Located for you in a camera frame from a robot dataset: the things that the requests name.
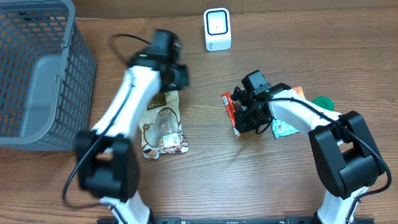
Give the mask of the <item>white brown snack bag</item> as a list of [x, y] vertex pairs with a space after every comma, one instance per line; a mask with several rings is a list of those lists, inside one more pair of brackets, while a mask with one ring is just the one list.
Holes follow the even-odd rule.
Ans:
[[183, 154], [189, 150], [180, 120], [177, 91], [156, 94], [142, 114], [139, 127], [143, 155], [148, 159], [157, 159], [161, 154]]

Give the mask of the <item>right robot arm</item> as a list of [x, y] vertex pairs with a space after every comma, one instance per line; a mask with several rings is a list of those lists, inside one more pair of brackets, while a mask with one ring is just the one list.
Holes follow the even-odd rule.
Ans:
[[223, 97], [237, 134], [262, 134], [279, 120], [310, 141], [326, 191], [309, 222], [373, 223], [370, 218], [356, 218], [355, 210], [363, 197], [388, 189], [392, 179], [362, 115], [326, 110], [285, 83], [271, 85], [259, 70], [246, 75], [241, 83]]

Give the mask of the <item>orange tissue pack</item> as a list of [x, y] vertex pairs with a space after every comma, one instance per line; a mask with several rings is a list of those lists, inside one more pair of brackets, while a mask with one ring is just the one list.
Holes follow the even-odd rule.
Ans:
[[305, 95], [301, 86], [293, 87], [293, 90], [296, 92], [294, 98], [299, 100], [305, 99]]

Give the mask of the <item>teal wet wipes pack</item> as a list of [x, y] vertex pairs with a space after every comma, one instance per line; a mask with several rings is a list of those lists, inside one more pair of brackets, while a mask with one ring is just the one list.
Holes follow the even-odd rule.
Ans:
[[299, 132], [290, 124], [277, 119], [272, 121], [271, 126], [272, 126], [272, 131], [274, 133], [274, 137], [276, 139], [279, 137], [285, 137]]

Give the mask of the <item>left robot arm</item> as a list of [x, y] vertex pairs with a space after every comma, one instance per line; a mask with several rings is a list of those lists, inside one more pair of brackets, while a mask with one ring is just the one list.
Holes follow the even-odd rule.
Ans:
[[153, 213], [139, 195], [140, 168], [133, 142], [139, 120], [158, 93], [188, 86], [188, 68], [180, 64], [178, 36], [157, 29], [147, 47], [123, 59], [119, 90], [91, 131], [75, 136], [76, 166], [65, 182], [63, 199], [74, 177], [81, 189], [108, 206], [115, 223], [153, 223]]

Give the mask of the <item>green lid jar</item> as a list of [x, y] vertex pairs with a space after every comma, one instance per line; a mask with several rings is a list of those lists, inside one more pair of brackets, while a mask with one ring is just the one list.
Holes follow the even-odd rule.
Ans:
[[335, 110], [333, 101], [326, 96], [318, 96], [312, 101], [312, 103], [329, 111]]

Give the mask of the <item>red white snack bar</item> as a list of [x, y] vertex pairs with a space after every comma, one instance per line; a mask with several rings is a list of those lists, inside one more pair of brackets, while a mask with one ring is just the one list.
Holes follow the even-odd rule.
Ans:
[[231, 98], [231, 93], [230, 92], [223, 93], [222, 96], [221, 96], [221, 99], [222, 99], [222, 101], [224, 103], [224, 106], [226, 108], [227, 114], [228, 114], [229, 119], [231, 121], [231, 124], [233, 126], [234, 133], [235, 133], [235, 135], [237, 137], [240, 137], [241, 133], [236, 129], [236, 119], [235, 119], [235, 116], [234, 116], [235, 107], [233, 105], [233, 101], [232, 101], [232, 98]]

